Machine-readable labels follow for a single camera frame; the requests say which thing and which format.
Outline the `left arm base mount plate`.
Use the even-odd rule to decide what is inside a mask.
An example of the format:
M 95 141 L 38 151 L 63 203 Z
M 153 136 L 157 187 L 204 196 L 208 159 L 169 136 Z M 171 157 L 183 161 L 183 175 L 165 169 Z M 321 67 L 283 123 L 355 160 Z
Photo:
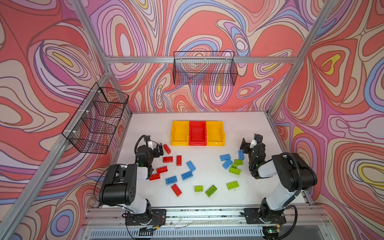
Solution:
M 144 214 L 134 215 L 126 211 L 122 214 L 126 226 L 153 226 L 161 227 L 166 223 L 167 210 L 154 209 Z

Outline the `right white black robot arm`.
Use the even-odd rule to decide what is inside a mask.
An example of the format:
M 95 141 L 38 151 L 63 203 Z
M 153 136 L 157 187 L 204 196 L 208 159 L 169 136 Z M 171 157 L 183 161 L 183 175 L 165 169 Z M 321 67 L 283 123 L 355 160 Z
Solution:
M 250 143 L 242 139 L 240 150 L 249 157 L 249 171 L 256 180 L 278 176 L 280 183 L 274 191 L 263 198 L 260 207 L 244 209 L 241 215 L 248 224 L 285 223 L 284 210 L 302 191 L 315 186 L 317 175 L 296 153 L 281 153 L 266 160 L 266 145 L 263 136 L 255 134 Z

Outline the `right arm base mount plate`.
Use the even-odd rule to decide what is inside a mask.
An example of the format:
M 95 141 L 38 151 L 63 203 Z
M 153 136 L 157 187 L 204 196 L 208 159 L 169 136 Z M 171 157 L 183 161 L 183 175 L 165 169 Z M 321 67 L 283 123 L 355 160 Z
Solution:
M 283 225 L 287 222 L 284 211 L 272 211 L 260 208 L 245 208 L 240 212 L 247 224 Z

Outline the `blue lego brick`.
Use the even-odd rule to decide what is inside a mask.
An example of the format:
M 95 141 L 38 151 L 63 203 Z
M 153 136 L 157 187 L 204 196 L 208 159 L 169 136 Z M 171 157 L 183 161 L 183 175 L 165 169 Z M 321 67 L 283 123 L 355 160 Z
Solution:
M 193 172 L 189 171 L 189 172 L 182 174 L 181 176 L 182 176 L 182 180 L 185 181 L 185 180 L 193 177 Z
M 178 181 L 176 176 L 170 177 L 166 179 L 166 185 L 172 185 L 175 184 Z
M 195 167 L 195 165 L 192 163 L 192 161 L 188 161 L 186 164 L 187 164 L 187 167 L 189 168 L 189 170 L 190 170 L 191 172 L 194 172 L 194 171 L 196 170 L 196 167 Z
M 223 163 L 222 167 L 223 167 L 224 169 L 227 170 L 229 167 L 232 166 L 232 164 L 233 164 L 233 161 L 232 161 L 232 160 L 226 160 L 226 161 Z
M 227 160 L 231 160 L 230 154 L 220 155 L 221 162 L 225 162 Z
M 240 160 L 244 160 L 245 159 L 245 155 L 244 155 L 243 150 L 238 150 L 238 158 Z

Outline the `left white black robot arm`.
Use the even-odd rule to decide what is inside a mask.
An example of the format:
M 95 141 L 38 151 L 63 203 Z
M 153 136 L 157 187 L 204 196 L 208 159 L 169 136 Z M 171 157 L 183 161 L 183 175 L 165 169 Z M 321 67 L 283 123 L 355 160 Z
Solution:
M 149 135 L 142 135 L 134 147 L 134 162 L 108 167 L 101 185 L 98 201 L 101 205 L 121 207 L 134 216 L 152 215 L 150 201 L 137 197 L 137 181 L 149 180 L 153 175 L 153 161 L 164 152 Z

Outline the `small green lego brick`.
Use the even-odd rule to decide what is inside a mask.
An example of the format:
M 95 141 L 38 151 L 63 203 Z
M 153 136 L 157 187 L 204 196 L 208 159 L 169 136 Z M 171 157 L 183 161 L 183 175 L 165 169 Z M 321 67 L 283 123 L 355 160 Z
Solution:
M 234 160 L 234 163 L 235 163 L 236 165 L 238 165 L 238 166 L 241 166 L 241 165 L 244 164 L 244 161 L 241 160 L 241 159 L 236 159 L 236 160 Z

